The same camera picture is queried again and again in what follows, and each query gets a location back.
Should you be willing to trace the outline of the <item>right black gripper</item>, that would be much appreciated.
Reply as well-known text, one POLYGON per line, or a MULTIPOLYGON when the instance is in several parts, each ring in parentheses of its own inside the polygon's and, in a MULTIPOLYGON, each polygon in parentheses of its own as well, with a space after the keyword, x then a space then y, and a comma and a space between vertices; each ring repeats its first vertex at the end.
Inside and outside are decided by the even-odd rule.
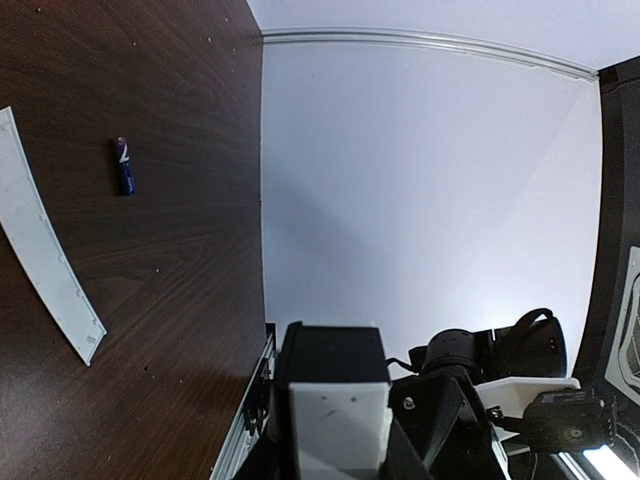
POLYGON ((433 478, 510 477, 507 455, 468 377, 395 380, 389 405, 433 478))

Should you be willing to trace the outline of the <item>blue battery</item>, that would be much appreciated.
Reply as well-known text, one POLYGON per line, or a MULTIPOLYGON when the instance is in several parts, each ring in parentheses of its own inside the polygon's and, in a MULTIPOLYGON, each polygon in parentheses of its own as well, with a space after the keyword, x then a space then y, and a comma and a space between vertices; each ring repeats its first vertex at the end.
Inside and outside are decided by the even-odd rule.
POLYGON ((112 140, 112 152, 116 164, 120 192, 123 196, 134 196, 137 193, 133 175, 129 143, 123 136, 112 140))

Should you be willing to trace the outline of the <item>white battery cover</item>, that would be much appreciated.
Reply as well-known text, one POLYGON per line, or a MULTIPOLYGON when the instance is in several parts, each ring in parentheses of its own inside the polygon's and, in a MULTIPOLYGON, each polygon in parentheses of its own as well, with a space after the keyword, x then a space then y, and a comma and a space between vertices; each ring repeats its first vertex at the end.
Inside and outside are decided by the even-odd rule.
POLYGON ((10 107, 1 110, 1 225, 50 316, 89 366, 107 330, 55 233, 10 107))

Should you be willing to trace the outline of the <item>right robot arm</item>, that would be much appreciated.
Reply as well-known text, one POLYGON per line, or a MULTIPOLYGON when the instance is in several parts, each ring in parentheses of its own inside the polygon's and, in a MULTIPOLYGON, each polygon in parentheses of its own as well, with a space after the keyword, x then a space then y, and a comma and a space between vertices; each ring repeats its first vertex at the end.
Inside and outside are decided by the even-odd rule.
POLYGON ((546 448, 543 393, 569 384, 559 321, 546 308, 515 325, 448 329, 392 379, 374 327, 291 324, 276 361, 284 479, 505 479, 506 433, 546 448))

